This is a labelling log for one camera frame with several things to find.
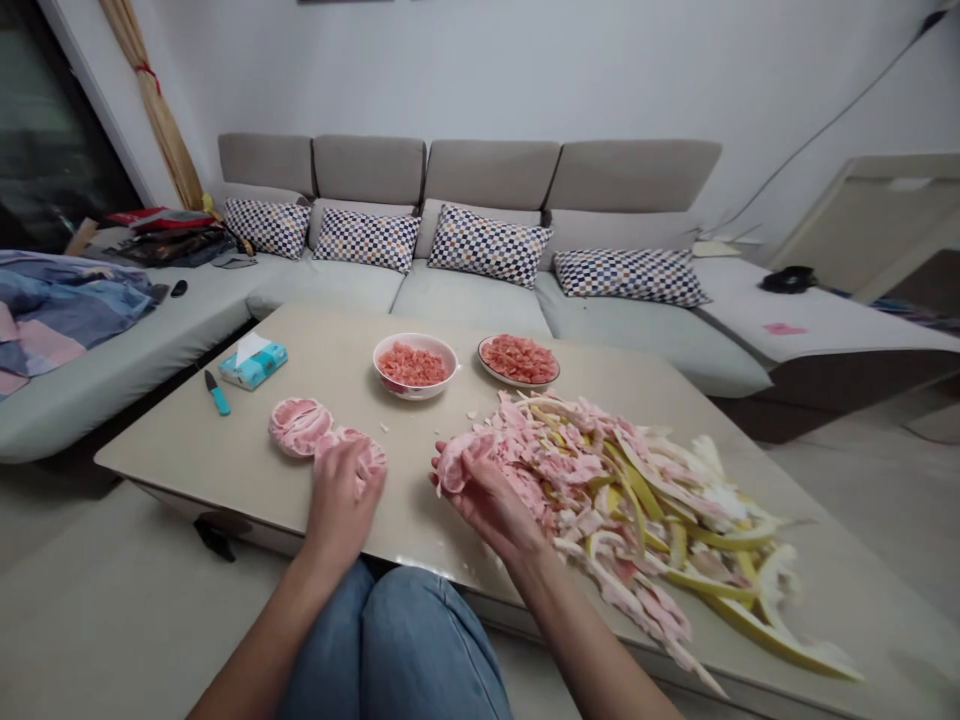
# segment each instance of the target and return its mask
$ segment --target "leg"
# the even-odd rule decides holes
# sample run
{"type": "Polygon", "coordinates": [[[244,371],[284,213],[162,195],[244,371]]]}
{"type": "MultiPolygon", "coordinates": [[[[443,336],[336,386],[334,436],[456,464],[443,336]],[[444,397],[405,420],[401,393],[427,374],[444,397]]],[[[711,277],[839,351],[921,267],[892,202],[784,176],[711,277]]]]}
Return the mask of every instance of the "leg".
{"type": "Polygon", "coordinates": [[[317,617],[280,703],[282,720],[360,717],[360,614],[373,576],[357,560],[317,617]]]}
{"type": "Polygon", "coordinates": [[[511,720],[500,669],[477,616],[443,578],[388,573],[363,611],[362,716],[511,720]]]}

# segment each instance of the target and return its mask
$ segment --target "cable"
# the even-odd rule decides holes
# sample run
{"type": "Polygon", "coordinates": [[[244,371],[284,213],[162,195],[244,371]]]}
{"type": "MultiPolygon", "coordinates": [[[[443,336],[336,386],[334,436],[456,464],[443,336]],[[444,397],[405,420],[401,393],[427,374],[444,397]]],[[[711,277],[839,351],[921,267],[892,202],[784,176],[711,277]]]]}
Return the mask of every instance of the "cable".
{"type": "Polygon", "coordinates": [[[898,62],[900,62],[900,59],[901,59],[904,55],[906,55],[914,45],[917,44],[917,42],[920,40],[920,38],[922,38],[924,35],[926,35],[927,32],[929,32],[930,29],[931,29],[934,25],[938,24],[941,20],[943,20],[943,18],[944,18],[944,16],[945,16],[946,14],[947,14],[947,11],[946,11],[946,10],[939,10],[939,11],[937,11],[937,12],[935,12],[935,13],[931,13],[930,15],[928,15],[928,16],[926,17],[926,19],[923,21],[923,25],[921,26],[920,31],[913,37],[913,39],[912,39],[909,43],[907,43],[906,47],[904,47],[903,50],[901,50],[900,52],[897,53],[896,57],[893,58],[893,60],[890,62],[890,64],[887,65],[887,66],[883,69],[883,72],[881,72],[881,73],[876,77],[876,79],[875,79],[873,82],[871,82],[869,85],[867,85],[867,86],[860,92],[860,94],[857,95],[853,100],[851,100],[851,101],[843,108],[843,110],[841,110],[837,115],[834,116],[834,118],[833,118],[830,122],[828,122],[826,125],[824,125],[822,128],[820,128],[820,129],[816,132],[816,134],[814,134],[814,135],[813,135],[809,140],[807,140],[803,145],[801,145],[799,148],[797,148],[797,149],[790,155],[790,157],[788,157],[786,160],[784,160],[783,163],[780,165],[780,167],[778,167],[776,170],[773,171],[773,174],[766,179],[766,181],[763,183],[763,185],[760,186],[760,189],[757,190],[757,191],[753,194],[753,196],[747,201],[747,204],[746,204],[746,205],[744,205],[742,208],[740,208],[740,211],[739,211],[736,215],[734,215],[734,216],[733,216],[732,218],[730,218],[729,220],[725,220],[725,221],[721,222],[719,225],[715,226],[715,227],[712,228],[711,230],[707,230],[707,231],[704,233],[704,235],[706,235],[706,234],[708,234],[708,233],[711,233],[711,234],[712,234],[712,233],[715,233],[717,230],[720,230],[720,229],[722,229],[722,228],[725,228],[727,225],[730,225],[731,223],[735,222],[741,215],[743,215],[748,209],[750,209],[750,206],[753,205],[753,203],[755,203],[755,202],[757,201],[757,198],[759,198],[761,195],[763,195],[763,191],[766,190],[768,187],[770,187],[770,183],[772,183],[774,180],[776,180],[777,177],[779,177],[780,173],[782,173],[782,172],[786,169],[786,167],[787,167],[790,163],[792,163],[792,162],[794,161],[794,159],[796,159],[796,157],[797,157],[800,153],[802,153],[804,150],[806,150],[808,147],[810,147],[810,146],[814,143],[814,141],[817,140],[817,138],[819,138],[819,137],[820,137],[821,135],[823,135],[827,130],[829,130],[829,129],[832,128],[834,125],[836,125],[837,122],[839,122],[840,119],[843,118],[844,115],[846,115],[848,112],[850,112],[850,110],[853,109],[853,106],[856,105],[858,102],[860,102],[860,100],[862,100],[863,97],[864,97],[868,92],[870,92],[871,90],[873,90],[873,88],[876,87],[877,83],[879,83],[881,80],[883,80],[883,79],[887,76],[887,74],[888,74],[891,70],[893,70],[893,67],[894,67],[898,62]]]}

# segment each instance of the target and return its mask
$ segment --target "checkered pillow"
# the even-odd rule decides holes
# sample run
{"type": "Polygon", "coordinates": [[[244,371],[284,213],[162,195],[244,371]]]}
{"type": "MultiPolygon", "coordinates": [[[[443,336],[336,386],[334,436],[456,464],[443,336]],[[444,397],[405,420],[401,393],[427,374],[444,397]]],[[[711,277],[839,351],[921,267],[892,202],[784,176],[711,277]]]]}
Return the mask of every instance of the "checkered pillow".
{"type": "Polygon", "coordinates": [[[223,219],[231,231],[260,252],[299,260],[307,239],[310,208],[227,198],[223,219]]]}
{"type": "Polygon", "coordinates": [[[326,208],[313,259],[378,265],[406,275],[419,230],[420,218],[412,215],[380,217],[326,208]]]}
{"type": "Polygon", "coordinates": [[[444,205],[427,265],[487,275],[529,290],[552,235],[550,228],[490,220],[444,205]]]}
{"type": "Polygon", "coordinates": [[[690,308],[710,302],[690,250],[570,250],[554,256],[565,295],[622,297],[690,308]]]}

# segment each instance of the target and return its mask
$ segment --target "phone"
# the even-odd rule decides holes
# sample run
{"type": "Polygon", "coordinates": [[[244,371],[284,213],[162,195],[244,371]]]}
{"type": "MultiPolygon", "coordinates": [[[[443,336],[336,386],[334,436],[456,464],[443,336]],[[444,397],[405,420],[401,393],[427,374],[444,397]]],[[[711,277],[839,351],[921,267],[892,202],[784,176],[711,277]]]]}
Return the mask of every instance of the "phone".
{"type": "Polygon", "coordinates": [[[157,301],[157,305],[166,300],[168,292],[170,292],[170,286],[161,283],[156,283],[150,288],[150,295],[157,301]]]}

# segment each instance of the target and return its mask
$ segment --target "white bowl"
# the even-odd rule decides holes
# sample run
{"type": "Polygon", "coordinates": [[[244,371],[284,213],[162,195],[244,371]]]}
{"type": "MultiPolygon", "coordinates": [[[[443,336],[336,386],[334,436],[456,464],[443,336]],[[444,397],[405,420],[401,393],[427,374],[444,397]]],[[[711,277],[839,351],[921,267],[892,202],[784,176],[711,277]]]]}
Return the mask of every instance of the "white bowl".
{"type": "Polygon", "coordinates": [[[498,337],[499,335],[491,335],[490,337],[484,338],[483,340],[481,340],[480,344],[477,345],[477,357],[480,358],[480,364],[483,365],[483,369],[486,370],[491,375],[493,375],[500,382],[510,385],[512,387],[525,388],[527,390],[535,390],[536,388],[546,387],[547,385],[553,382],[556,382],[557,378],[560,377],[560,361],[559,360],[557,360],[557,374],[554,375],[551,380],[545,383],[525,383],[525,382],[520,382],[519,380],[513,380],[511,378],[508,378],[506,375],[501,375],[492,367],[487,365],[487,361],[483,359],[484,346],[487,343],[492,342],[498,337]]]}
{"type": "Polygon", "coordinates": [[[457,374],[457,370],[460,369],[460,365],[457,363],[457,354],[453,351],[452,347],[443,342],[443,340],[439,340],[432,335],[424,335],[423,333],[400,333],[381,340],[373,349],[373,367],[376,368],[377,374],[380,376],[380,382],[387,392],[403,400],[414,401],[428,400],[442,393],[446,389],[447,383],[453,379],[453,376],[457,374]],[[443,361],[443,369],[447,373],[446,379],[436,385],[414,387],[412,385],[403,385],[388,378],[380,372],[377,360],[392,348],[395,342],[408,345],[414,350],[426,350],[434,355],[439,355],[443,361]]]}

